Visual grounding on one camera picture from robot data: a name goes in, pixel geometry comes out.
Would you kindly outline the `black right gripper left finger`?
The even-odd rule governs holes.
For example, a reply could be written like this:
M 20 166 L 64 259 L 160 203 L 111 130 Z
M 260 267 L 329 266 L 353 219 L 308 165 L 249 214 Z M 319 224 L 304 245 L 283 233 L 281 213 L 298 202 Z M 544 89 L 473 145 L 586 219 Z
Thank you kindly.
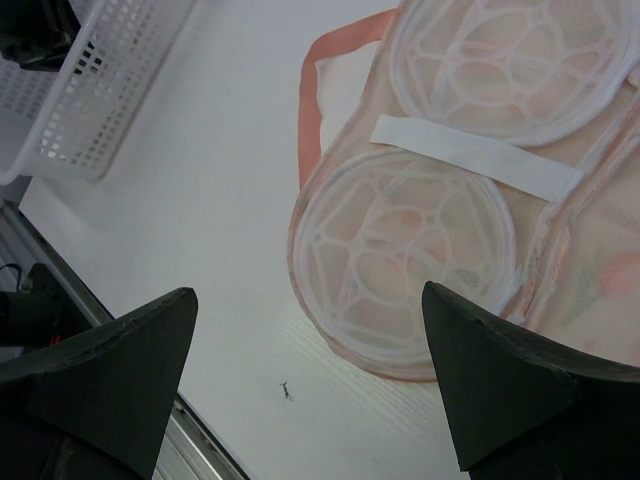
M 2 363 L 2 478 L 151 478 L 197 312 L 179 288 Z

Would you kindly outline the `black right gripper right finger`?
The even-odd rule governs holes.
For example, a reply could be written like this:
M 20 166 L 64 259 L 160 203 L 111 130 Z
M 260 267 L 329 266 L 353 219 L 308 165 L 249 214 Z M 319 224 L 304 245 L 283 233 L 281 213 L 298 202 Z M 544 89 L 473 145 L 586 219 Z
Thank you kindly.
M 636 479 L 639 370 L 557 343 L 429 282 L 426 337 L 473 479 Z

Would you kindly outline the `floral peach laundry bag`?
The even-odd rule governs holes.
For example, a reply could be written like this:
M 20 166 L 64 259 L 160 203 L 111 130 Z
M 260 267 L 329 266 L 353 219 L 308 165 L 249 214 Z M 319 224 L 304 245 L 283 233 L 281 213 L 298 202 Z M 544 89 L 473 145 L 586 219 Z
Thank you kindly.
M 639 5 L 404 1 L 301 71 L 295 295 L 371 374 L 436 374 L 445 286 L 572 348 L 639 361 Z

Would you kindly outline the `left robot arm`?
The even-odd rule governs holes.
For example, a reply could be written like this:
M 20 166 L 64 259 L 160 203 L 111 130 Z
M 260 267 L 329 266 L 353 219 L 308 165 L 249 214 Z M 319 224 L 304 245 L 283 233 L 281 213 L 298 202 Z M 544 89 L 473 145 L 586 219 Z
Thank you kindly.
M 1 57 L 28 71 L 57 72 L 81 23 L 67 0 L 1 0 Z

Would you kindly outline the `white plastic basket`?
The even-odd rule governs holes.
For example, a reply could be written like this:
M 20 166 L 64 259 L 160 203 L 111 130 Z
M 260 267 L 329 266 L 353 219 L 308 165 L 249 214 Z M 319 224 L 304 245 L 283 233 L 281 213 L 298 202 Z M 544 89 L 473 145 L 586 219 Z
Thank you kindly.
M 193 8 L 74 1 L 81 28 L 60 69 L 1 63 L 1 183 L 103 176 Z

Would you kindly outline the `aluminium front rail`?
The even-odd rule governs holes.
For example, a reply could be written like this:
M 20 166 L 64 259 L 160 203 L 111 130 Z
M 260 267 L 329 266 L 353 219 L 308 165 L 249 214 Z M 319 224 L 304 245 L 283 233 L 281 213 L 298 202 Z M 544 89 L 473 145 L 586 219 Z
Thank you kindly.
M 181 287 L 113 317 L 1 205 L 1 475 L 241 479 L 179 394 L 198 300 Z

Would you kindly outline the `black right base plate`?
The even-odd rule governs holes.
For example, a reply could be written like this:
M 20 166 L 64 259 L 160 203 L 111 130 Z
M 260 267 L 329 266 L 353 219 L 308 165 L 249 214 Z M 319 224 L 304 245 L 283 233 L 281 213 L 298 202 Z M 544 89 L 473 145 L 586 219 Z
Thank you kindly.
M 41 349 L 90 328 L 50 269 L 34 264 L 1 266 L 1 345 Z

